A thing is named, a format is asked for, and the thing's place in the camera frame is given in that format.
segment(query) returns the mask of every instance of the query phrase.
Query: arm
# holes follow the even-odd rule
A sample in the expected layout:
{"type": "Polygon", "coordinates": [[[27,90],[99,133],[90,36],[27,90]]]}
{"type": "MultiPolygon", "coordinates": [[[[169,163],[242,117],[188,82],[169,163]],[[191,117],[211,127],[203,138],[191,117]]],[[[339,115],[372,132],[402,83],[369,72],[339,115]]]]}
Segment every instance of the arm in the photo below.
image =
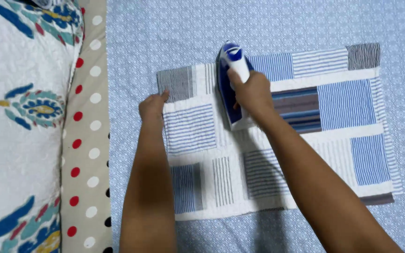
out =
{"type": "Polygon", "coordinates": [[[228,72],[236,99],[266,133],[290,192],[327,252],[402,252],[366,206],[273,107],[270,82],[228,72]]]}
{"type": "Polygon", "coordinates": [[[162,139],[162,109],[168,92],[140,103],[137,152],[126,190],[120,253],[176,252],[171,173],[162,139]]]}

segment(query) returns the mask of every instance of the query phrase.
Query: white polka dot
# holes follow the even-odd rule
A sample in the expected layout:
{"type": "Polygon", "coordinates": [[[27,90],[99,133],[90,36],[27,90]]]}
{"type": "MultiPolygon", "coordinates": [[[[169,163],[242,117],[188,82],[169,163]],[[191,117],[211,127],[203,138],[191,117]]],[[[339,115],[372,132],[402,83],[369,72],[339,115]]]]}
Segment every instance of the white polka dot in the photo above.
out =
{"type": "Polygon", "coordinates": [[[96,215],[97,212],[98,212],[98,209],[96,209],[96,207],[89,207],[86,211],[86,216],[88,218],[92,218],[96,215]]]}
{"type": "Polygon", "coordinates": [[[87,185],[90,188],[93,188],[93,187],[97,186],[98,183],[99,183],[99,178],[97,176],[93,176],[87,181],[87,185]]]}
{"type": "Polygon", "coordinates": [[[101,127],[101,122],[99,120],[95,120],[90,124],[90,129],[93,131],[98,130],[101,127]]]}
{"type": "Polygon", "coordinates": [[[93,66],[90,69],[90,75],[92,77],[97,77],[97,76],[99,76],[99,74],[101,74],[101,68],[99,66],[93,66]]]}
{"type": "Polygon", "coordinates": [[[93,93],[93,95],[90,96],[90,102],[92,102],[93,104],[96,104],[99,101],[101,101],[101,94],[93,93]]]}
{"type": "Polygon", "coordinates": [[[89,237],[89,238],[87,238],[87,239],[84,241],[84,247],[86,247],[87,249],[88,249],[88,248],[91,248],[91,247],[93,247],[94,243],[95,243],[94,238],[93,238],[93,237],[89,237]]]}
{"type": "Polygon", "coordinates": [[[93,19],[91,20],[92,24],[95,26],[99,25],[102,21],[103,21],[103,17],[101,17],[99,15],[93,17],[93,19]]]}
{"type": "Polygon", "coordinates": [[[99,156],[99,149],[98,148],[92,148],[89,152],[89,157],[90,159],[96,159],[99,156]]]}
{"type": "Polygon", "coordinates": [[[93,40],[90,42],[90,48],[92,50],[98,50],[101,47],[101,42],[99,40],[93,40]]]}

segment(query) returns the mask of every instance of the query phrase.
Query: black polka dot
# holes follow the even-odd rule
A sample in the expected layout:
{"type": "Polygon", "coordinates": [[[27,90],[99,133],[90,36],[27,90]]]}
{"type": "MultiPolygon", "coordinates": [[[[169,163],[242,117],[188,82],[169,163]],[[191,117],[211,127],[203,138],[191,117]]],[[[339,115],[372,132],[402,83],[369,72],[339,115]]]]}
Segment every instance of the black polka dot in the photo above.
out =
{"type": "Polygon", "coordinates": [[[104,251],[103,251],[103,253],[112,253],[112,252],[113,252],[112,247],[107,247],[107,248],[105,248],[104,251]]]}
{"type": "Polygon", "coordinates": [[[112,226],[112,219],[109,217],[106,219],[106,221],[104,221],[104,225],[106,227],[111,227],[112,226]]]}

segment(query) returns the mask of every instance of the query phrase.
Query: hand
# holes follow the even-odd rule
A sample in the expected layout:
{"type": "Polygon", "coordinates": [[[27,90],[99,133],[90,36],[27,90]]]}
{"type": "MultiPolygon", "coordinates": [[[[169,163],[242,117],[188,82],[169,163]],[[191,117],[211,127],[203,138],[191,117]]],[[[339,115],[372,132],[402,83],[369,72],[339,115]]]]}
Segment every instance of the hand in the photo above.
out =
{"type": "Polygon", "coordinates": [[[157,125],[163,127],[162,111],[165,101],[170,92],[165,90],[162,95],[154,94],[147,97],[139,104],[140,118],[144,124],[157,125]]]}
{"type": "Polygon", "coordinates": [[[270,81],[264,74],[252,70],[248,81],[242,83],[239,75],[230,68],[228,77],[235,88],[235,99],[258,124],[263,123],[271,113],[275,113],[270,81]]]}

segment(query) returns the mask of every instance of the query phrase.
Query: person's right hand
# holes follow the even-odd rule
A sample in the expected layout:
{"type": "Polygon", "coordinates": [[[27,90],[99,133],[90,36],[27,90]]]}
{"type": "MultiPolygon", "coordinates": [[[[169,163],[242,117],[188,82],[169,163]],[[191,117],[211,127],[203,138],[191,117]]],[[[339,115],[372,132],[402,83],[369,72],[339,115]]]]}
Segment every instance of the person's right hand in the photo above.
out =
{"type": "Polygon", "coordinates": [[[270,81],[266,76],[254,70],[250,71],[249,79],[242,83],[239,75],[230,68],[228,77],[235,88],[235,99],[252,118],[261,124],[275,113],[270,92],[270,81]]]}

